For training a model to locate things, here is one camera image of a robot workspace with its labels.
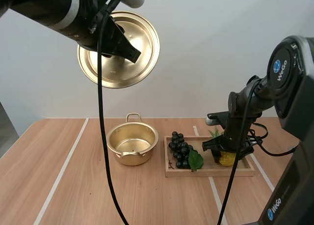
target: pot handle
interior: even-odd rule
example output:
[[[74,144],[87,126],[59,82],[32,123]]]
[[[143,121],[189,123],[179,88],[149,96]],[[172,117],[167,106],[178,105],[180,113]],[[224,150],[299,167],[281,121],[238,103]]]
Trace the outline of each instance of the pot handle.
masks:
[[[140,155],[140,153],[135,151],[135,152],[122,152],[121,155],[117,154],[118,158],[123,158],[127,155]]]
[[[130,115],[137,115],[138,116],[138,121],[139,122],[142,122],[142,118],[141,118],[141,116],[139,115],[139,113],[129,113],[128,115],[127,115],[127,117],[126,117],[126,123],[129,121],[129,116]]]

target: gold pot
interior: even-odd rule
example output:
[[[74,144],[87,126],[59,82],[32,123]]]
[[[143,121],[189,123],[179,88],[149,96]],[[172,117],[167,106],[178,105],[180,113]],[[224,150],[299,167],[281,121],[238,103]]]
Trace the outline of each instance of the gold pot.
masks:
[[[137,115],[138,122],[129,122],[130,115]],[[116,160],[124,165],[135,166],[148,161],[158,142],[155,128],[142,122],[138,113],[129,113],[126,122],[107,134],[107,146]]]

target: grapes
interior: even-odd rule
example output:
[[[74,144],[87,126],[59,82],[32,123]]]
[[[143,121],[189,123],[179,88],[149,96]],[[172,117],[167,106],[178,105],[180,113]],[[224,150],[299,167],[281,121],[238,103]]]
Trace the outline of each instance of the grapes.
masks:
[[[182,147],[186,147],[187,148],[188,144],[187,142],[182,142]]]
[[[179,139],[177,135],[172,136],[172,142],[174,142],[177,139]]]
[[[172,143],[170,149],[176,150],[177,149],[177,145]]]
[[[176,167],[179,169],[182,168],[182,162],[180,161],[176,162]]]
[[[174,131],[172,132],[171,142],[168,144],[173,150],[173,157],[177,159],[176,167],[178,169],[190,169],[191,166],[188,162],[190,150],[194,150],[192,145],[185,142],[183,134]]]
[[[177,160],[178,160],[178,161],[182,161],[182,160],[183,160],[183,155],[178,154],[178,155],[177,155]]]
[[[188,163],[187,160],[183,160],[183,162],[182,162],[182,167],[183,167],[184,169],[188,169],[188,168],[190,167],[190,164]]]
[[[181,148],[182,148],[182,143],[178,143],[177,148],[178,148],[178,150],[181,150]]]
[[[181,150],[180,150],[181,154],[183,155],[187,155],[190,151],[189,149],[187,149],[186,147],[182,147]]]
[[[175,152],[173,153],[173,157],[177,158],[177,156],[178,156],[178,152],[175,151]]]

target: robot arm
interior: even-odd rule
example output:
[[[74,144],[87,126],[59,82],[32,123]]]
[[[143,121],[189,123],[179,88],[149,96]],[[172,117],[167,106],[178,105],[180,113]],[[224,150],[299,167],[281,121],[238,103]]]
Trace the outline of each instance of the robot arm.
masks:
[[[0,16],[11,8],[75,40],[85,49],[96,51],[103,10],[109,10],[111,13],[121,1],[131,7],[140,7],[144,2],[144,0],[0,0]],[[135,63],[141,52],[130,44],[123,33],[123,28],[110,17],[103,35],[102,53],[105,56],[121,56]]]
[[[285,38],[273,51],[265,78],[254,76],[241,92],[231,92],[229,111],[208,114],[208,125],[220,124],[225,129],[223,135],[203,143],[203,149],[210,149],[215,160],[219,159],[217,154],[220,151],[235,153],[241,145],[240,158],[253,153],[253,145],[246,140],[240,142],[244,107],[252,89],[254,94],[243,134],[247,135],[251,124],[263,110],[274,105],[282,128],[300,139],[300,144],[259,220],[251,225],[312,224],[314,39],[301,36]]]
[[[253,76],[241,92],[231,92],[227,112],[208,114],[207,124],[220,124],[225,131],[220,137],[204,142],[203,149],[210,149],[216,162],[220,157],[220,151],[235,153],[239,145],[243,145],[240,159],[253,153],[253,146],[249,143],[250,139],[246,139],[246,136],[251,124],[262,115],[262,111],[272,106],[276,108],[283,129],[302,140],[305,136],[305,130],[296,126],[303,126],[304,122],[309,122],[308,114],[311,116],[312,114],[308,110],[307,115],[299,116],[300,113],[294,107],[297,106],[301,110],[308,106],[305,104],[305,99],[299,98],[300,95],[303,98],[305,96],[308,99],[311,98],[309,90],[302,89],[301,84],[307,83],[312,76],[310,68],[313,64],[313,55],[314,42],[312,38],[291,36],[284,39],[271,55],[267,75],[263,79]],[[253,88],[254,94],[243,132],[242,139],[244,142],[239,142],[244,109],[248,102],[249,93]]]

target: wire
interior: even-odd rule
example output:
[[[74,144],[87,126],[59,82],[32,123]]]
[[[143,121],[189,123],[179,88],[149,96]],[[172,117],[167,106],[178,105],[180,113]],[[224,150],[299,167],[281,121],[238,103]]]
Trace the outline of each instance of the wire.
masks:
[[[97,42],[97,88],[98,88],[98,107],[99,107],[99,122],[100,122],[100,130],[102,134],[102,140],[103,140],[103,147],[104,147],[104,155],[105,155],[105,167],[106,167],[106,174],[107,174],[107,180],[108,185],[110,188],[110,193],[114,202],[114,205],[116,206],[116,209],[125,225],[129,225],[128,221],[124,217],[120,206],[118,204],[116,195],[114,193],[112,181],[111,181],[111,175],[110,175],[110,167],[109,167],[109,157],[108,157],[108,148],[107,148],[107,140],[106,140],[106,134],[105,134],[105,123],[104,123],[104,110],[103,110],[103,87],[102,87],[102,40],[103,40],[103,33],[105,29],[105,24],[109,18],[109,12],[105,11],[104,16],[101,21],[100,30],[98,33],[98,42]]]
[[[284,153],[280,153],[280,154],[274,154],[274,153],[270,153],[269,151],[267,151],[263,146],[262,146],[262,143],[260,140],[257,139],[257,137],[255,136],[255,134],[250,130],[250,133],[252,134],[252,137],[255,139],[255,141],[257,142],[257,144],[260,146],[260,148],[267,154],[267,155],[270,155],[270,156],[275,156],[275,157],[279,157],[279,156],[284,156],[284,155],[288,155],[288,154],[291,154],[293,153],[297,147],[289,150],[289,151],[286,151]]]
[[[235,173],[236,173],[236,167],[237,167],[237,164],[238,164],[238,161],[239,161],[240,151],[241,151],[241,149],[243,147],[242,146],[243,141],[244,141],[244,139],[243,139],[243,132],[244,132],[244,126],[246,125],[246,122],[247,122],[247,115],[248,115],[249,106],[250,106],[251,99],[252,99],[252,96],[253,96],[253,93],[254,93],[254,89],[256,88],[256,86],[259,83],[260,83],[260,80],[256,81],[256,83],[253,85],[253,87],[250,90],[249,95],[248,95],[248,101],[247,101],[245,109],[244,109],[243,121],[242,121],[241,129],[240,129],[240,136],[239,136],[240,137],[240,145],[239,145],[239,147],[238,147],[238,149],[236,151],[235,162],[234,162],[234,165],[232,167],[232,171],[231,171],[231,174],[230,174],[230,178],[229,178],[229,182],[228,182],[228,186],[227,186],[224,202],[222,203],[222,206],[221,206],[221,210],[220,210],[220,214],[219,214],[219,219],[218,219],[217,225],[221,224],[222,217],[223,217],[225,209],[226,209],[226,205],[227,205],[228,197],[229,197],[229,194],[230,194],[231,186],[232,186],[232,183],[233,183],[233,180],[234,180],[234,177],[235,177]]]
[[[258,126],[258,127],[261,127],[261,128],[264,128],[265,130],[266,130],[266,133],[265,133],[265,135],[264,136],[262,136],[262,137],[259,137],[259,139],[264,139],[264,138],[266,138],[267,136],[268,136],[268,130],[267,130],[267,128],[266,128],[266,126],[265,125],[262,125],[261,123],[252,123],[253,125],[255,125],[255,126]]]

